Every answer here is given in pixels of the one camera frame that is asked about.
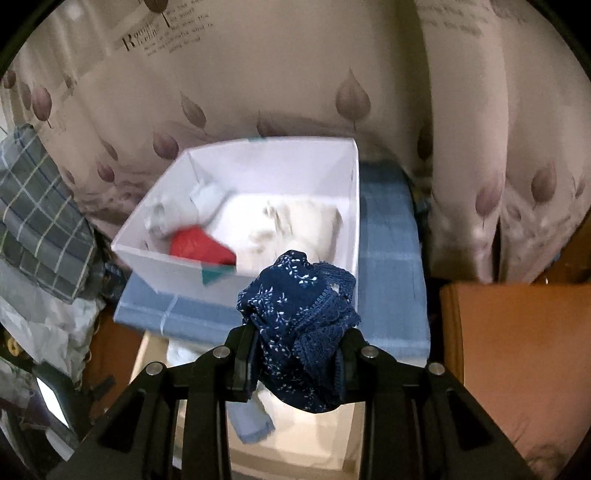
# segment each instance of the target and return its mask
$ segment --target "folded clothes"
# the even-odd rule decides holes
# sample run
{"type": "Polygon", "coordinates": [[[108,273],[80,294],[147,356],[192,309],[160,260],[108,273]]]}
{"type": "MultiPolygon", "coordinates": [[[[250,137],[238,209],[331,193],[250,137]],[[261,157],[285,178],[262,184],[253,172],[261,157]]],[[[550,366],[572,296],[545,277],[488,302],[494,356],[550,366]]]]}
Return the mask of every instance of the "folded clothes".
{"type": "Polygon", "coordinates": [[[200,182],[187,196],[162,194],[148,205],[145,226],[158,238],[165,238],[191,226],[206,226],[215,217],[230,192],[213,181],[200,182]]]}
{"type": "Polygon", "coordinates": [[[268,205],[264,213],[272,220],[272,228],[255,229],[251,239],[256,246],[236,253],[239,273],[258,274],[289,250],[304,252],[310,263],[330,260],[339,219],[334,205],[290,200],[268,205]]]}

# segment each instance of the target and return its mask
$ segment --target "light blue cloth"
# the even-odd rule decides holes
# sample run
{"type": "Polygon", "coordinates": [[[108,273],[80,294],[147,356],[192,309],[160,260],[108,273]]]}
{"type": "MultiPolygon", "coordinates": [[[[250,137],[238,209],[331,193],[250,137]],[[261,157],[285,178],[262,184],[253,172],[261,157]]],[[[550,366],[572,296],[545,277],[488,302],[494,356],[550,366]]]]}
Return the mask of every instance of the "light blue cloth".
{"type": "Polygon", "coordinates": [[[359,170],[359,328],[393,357],[426,363],[427,289],[406,177],[390,162],[361,164],[359,170]]]}

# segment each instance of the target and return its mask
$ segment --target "white cardboard box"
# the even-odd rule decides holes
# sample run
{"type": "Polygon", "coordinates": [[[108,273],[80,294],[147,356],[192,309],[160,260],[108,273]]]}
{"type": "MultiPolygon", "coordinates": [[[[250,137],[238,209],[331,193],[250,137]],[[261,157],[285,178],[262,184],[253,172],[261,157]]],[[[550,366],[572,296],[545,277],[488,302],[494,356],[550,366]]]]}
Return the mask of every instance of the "white cardboard box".
{"type": "MultiPolygon", "coordinates": [[[[355,141],[311,137],[236,140],[185,150],[113,240],[113,251],[154,290],[235,307],[238,293],[254,279],[228,274],[204,285],[202,268],[215,270],[214,266],[171,257],[170,240],[158,239],[146,230],[150,199],[162,192],[173,198],[188,195],[203,173],[244,195],[253,205],[283,195],[312,197],[336,205],[342,222],[332,263],[357,276],[359,156],[355,141]]],[[[205,230],[232,249],[248,236],[248,219],[237,219],[235,228],[228,228],[226,223],[220,229],[219,224],[216,219],[205,230]]]]}

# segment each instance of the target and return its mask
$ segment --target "fabric pile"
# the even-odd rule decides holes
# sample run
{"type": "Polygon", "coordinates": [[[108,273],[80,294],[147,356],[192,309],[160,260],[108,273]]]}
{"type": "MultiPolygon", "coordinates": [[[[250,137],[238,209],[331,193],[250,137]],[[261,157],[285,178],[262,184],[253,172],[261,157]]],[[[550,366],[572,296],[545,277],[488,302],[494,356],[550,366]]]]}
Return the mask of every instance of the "fabric pile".
{"type": "Polygon", "coordinates": [[[16,127],[0,143],[0,323],[13,354],[73,382],[103,299],[120,298],[126,283],[97,239],[37,131],[16,127]]]}
{"type": "Polygon", "coordinates": [[[353,308],[355,277],[334,265],[311,264],[289,251],[238,296],[244,322],[261,334],[262,383],[280,400],[312,413],[341,405],[345,332],[360,317],[353,308]]]}
{"type": "Polygon", "coordinates": [[[200,173],[197,185],[186,195],[170,192],[148,201],[144,224],[158,239],[170,238],[168,253],[212,265],[235,266],[242,275],[258,275],[288,250],[303,251],[312,263],[330,261],[334,256],[340,214],[336,206],[312,198],[290,198],[267,202],[253,212],[243,197],[230,192],[200,173]],[[224,215],[228,203],[232,213],[224,215]],[[232,215],[252,219],[248,241],[235,251],[211,233],[214,222],[232,223],[232,215]]]}

